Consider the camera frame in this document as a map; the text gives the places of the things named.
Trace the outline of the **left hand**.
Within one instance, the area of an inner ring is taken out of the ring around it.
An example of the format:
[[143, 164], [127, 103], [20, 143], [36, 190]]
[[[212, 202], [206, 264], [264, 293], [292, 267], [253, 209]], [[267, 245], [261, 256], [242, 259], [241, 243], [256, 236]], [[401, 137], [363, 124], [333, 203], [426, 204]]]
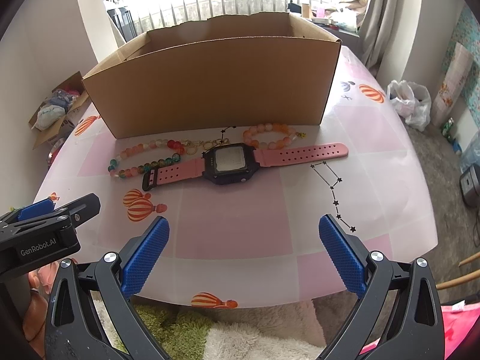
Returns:
[[28, 273], [31, 300], [28, 310], [24, 315], [24, 337], [30, 347], [45, 359], [45, 324], [47, 318], [47, 300], [40, 294], [42, 289], [46, 294], [51, 292], [55, 282], [55, 276], [59, 269], [58, 262], [52, 262], [38, 270]]

